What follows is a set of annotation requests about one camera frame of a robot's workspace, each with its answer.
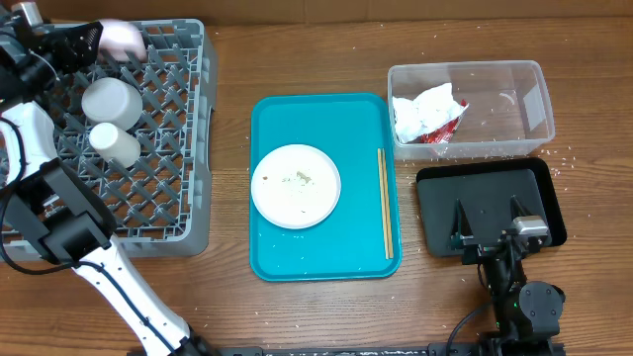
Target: wooden table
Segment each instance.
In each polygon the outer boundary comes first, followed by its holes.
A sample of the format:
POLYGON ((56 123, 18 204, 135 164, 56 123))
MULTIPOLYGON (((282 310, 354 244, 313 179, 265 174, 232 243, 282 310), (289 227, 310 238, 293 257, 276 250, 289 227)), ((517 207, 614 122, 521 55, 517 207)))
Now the wooden table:
MULTIPOLYGON (((458 320, 488 296, 473 266, 426 252, 410 182, 428 162, 397 164, 405 257, 394 276, 271 284, 253 274, 250 113, 270 95, 386 96, 387 71, 395 64, 534 59, 543 67, 557 124, 556 138, 543 147, 551 154, 534 154, 562 172, 554 184, 569 239, 530 257, 525 271, 529 279, 567 293, 557 340, 566 343, 569 355, 631 354, 631 19, 209 27, 208 34, 220 59, 210 244, 199 256, 135 265, 160 298, 210 342, 278 349, 446 340, 458 320), (563 158, 574 157, 574 168, 562 165, 563 158)), ((2 265, 0 281, 0 354, 124 355, 139 346, 103 298, 71 272, 29 277, 2 265)), ((467 325, 458 340, 492 329, 488 317, 467 325)))

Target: blue tray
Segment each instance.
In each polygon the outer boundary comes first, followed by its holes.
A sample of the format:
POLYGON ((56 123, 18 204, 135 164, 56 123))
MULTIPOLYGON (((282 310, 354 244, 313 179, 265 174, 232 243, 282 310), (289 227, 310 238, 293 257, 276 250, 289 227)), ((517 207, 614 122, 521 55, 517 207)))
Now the blue tray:
POLYGON ((250 172, 272 150, 314 146, 336 164, 341 194, 323 222, 290 230, 264 219, 250 200, 250 265, 271 282, 381 278, 403 259, 389 114, 369 93, 269 97, 251 117, 250 172), (385 149, 394 258, 385 258, 377 149, 385 149))

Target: gray dish rack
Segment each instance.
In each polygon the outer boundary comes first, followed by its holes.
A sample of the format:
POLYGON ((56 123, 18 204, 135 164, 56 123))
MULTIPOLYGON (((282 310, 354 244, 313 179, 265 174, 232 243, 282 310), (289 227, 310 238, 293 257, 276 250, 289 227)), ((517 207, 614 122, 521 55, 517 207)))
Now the gray dish rack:
MULTIPOLYGON (((129 62, 116 62, 103 53, 103 61, 65 75, 47 92, 48 113, 55 122, 54 142, 63 162, 117 218, 117 235, 129 256, 195 255, 209 243, 209 130, 216 106, 217 55, 198 20, 132 24, 147 45, 146 60, 129 53, 129 62), (143 100, 142 115, 133 128, 141 158, 130 168, 104 161, 88 141, 93 126, 81 111, 81 95, 91 82, 105 77, 133 85, 143 100)), ((19 55, 11 44, 0 45, 19 55)), ((6 154, 0 154, 0 175, 6 176, 7 171, 6 154)), ((62 207, 62 203, 53 204, 46 213, 62 207)), ((3 226, 2 234, 16 260, 39 259, 9 226, 3 226)))

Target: white cup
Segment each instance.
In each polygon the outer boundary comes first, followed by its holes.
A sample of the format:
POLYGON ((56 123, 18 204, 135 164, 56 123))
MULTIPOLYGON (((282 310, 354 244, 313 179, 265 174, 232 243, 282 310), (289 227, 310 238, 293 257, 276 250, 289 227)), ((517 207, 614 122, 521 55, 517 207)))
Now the white cup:
POLYGON ((135 164, 140 157, 140 143, 134 136, 110 123, 92 128, 88 137, 90 145, 106 161, 114 159, 124 167, 135 164))
POLYGON ((142 99, 132 85, 115 78, 102 78, 86 88, 81 108, 91 122, 110 123, 127 131, 140 118, 142 99))

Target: black plastic tray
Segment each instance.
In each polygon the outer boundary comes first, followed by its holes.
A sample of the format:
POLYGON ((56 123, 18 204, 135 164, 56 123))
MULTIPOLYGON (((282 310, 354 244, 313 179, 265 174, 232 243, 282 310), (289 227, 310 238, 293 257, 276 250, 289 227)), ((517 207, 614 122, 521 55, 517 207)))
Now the black plastic tray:
POLYGON ((512 159, 420 170, 416 177, 424 234, 429 252, 455 256, 449 246, 455 201, 464 206, 474 237, 493 242, 511 223, 509 202, 515 195, 550 228, 546 246, 559 246, 567 231, 547 163, 539 158, 512 159))

